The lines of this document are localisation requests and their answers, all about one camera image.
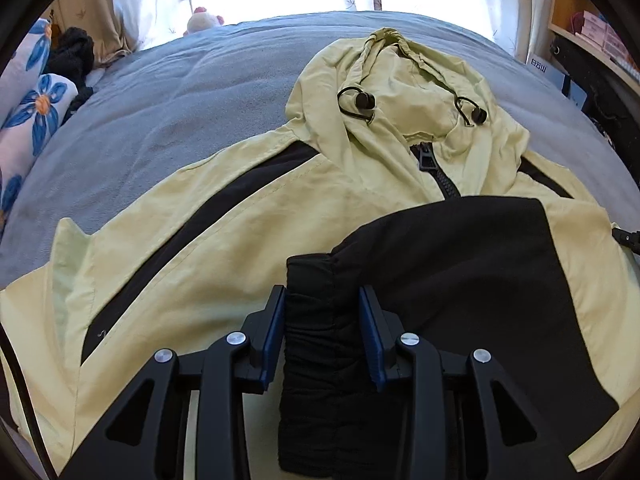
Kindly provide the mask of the yellow black hooded jacket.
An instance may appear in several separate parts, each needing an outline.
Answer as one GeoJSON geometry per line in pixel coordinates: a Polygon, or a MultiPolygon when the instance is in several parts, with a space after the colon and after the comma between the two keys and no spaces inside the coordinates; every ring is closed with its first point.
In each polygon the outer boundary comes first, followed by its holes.
{"type": "Polygon", "coordinates": [[[637,263],[484,77],[386,28],[321,50],[285,115],[92,234],[62,219],[48,261],[2,292],[55,468],[156,348],[203,349],[288,257],[420,206],[430,218],[390,256],[364,246],[376,289],[448,348],[504,341],[578,470],[620,452],[639,420],[637,263]]]}

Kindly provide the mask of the black clothing pile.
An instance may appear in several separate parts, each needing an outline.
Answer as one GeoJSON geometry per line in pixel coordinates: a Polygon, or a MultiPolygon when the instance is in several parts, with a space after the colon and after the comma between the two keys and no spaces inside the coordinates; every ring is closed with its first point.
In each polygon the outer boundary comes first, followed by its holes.
{"type": "Polygon", "coordinates": [[[93,96],[94,90],[87,84],[93,70],[94,42],[81,28],[70,27],[58,38],[58,46],[48,57],[44,71],[70,80],[78,91],[66,110],[63,122],[67,122],[93,96]]]}

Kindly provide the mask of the white labelled box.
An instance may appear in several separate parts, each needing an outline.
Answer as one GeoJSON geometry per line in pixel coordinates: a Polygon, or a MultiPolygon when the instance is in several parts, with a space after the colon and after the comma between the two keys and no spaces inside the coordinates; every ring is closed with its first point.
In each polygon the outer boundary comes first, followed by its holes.
{"type": "Polygon", "coordinates": [[[528,61],[528,67],[537,75],[552,83],[567,99],[572,101],[580,110],[584,107],[587,92],[582,90],[570,75],[552,66],[549,62],[532,54],[528,61]]]}

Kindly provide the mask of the wooden shelf desk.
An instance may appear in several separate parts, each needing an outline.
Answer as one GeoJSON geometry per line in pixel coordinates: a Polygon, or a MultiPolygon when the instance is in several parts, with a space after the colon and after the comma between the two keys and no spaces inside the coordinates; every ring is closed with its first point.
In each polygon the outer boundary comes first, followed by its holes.
{"type": "Polygon", "coordinates": [[[591,54],[639,94],[638,65],[590,0],[552,0],[548,29],[591,54]]]}

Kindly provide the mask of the pink storage boxes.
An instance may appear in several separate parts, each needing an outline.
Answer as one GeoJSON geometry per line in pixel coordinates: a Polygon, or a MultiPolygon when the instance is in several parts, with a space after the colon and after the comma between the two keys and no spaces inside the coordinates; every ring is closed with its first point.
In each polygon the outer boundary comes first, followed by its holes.
{"type": "Polygon", "coordinates": [[[625,62],[630,60],[629,53],[612,27],[602,18],[589,11],[577,15],[574,24],[575,34],[593,44],[610,58],[618,58],[625,62]]]}

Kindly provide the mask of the grey bed blanket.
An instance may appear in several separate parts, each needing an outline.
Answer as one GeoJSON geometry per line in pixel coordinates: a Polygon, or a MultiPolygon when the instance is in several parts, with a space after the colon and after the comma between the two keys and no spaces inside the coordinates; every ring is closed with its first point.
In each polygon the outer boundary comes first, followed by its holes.
{"type": "Polygon", "coordinates": [[[382,28],[463,58],[623,229],[639,226],[639,189],[614,150],[550,82],[488,39],[416,14],[329,12],[224,26],[115,62],[29,171],[1,240],[1,279],[42,266],[56,225],[92,233],[180,167],[278,128],[299,73],[325,46],[382,28]]]}

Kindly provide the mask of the blue floral folded quilt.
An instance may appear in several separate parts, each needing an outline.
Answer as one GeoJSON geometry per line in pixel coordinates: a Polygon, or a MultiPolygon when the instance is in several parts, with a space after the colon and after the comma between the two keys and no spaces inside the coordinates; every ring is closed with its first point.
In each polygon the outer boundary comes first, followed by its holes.
{"type": "Polygon", "coordinates": [[[40,18],[1,75],[1,223],[6,224],[29,170],[62,126],[76,84],[46,74],[51,24],[40,18]]]}

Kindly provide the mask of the pink plush toy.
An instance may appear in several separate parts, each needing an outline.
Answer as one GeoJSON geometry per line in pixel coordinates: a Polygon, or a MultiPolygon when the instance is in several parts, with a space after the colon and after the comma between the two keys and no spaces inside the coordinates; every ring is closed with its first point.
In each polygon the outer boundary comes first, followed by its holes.
{"type": "Polygon", "coordinates": [[[183,35],[188,36],[220,26],[224,26],[224,19],[220,15],[210,14],[204,6],[198,6],[186,23],[186,30],[183,35]]]}

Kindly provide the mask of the beige curtain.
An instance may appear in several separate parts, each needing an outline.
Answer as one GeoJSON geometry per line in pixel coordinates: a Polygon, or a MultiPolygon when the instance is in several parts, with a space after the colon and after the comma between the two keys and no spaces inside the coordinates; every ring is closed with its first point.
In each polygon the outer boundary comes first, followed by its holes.
{"type": "Polygon", "coordinates": [[[110,64],[131,53],[122,17],[113,0],[53,0],[42,14],[66,32],[71,27],[83,29],[93,40],[94,64],[110,64]]]}

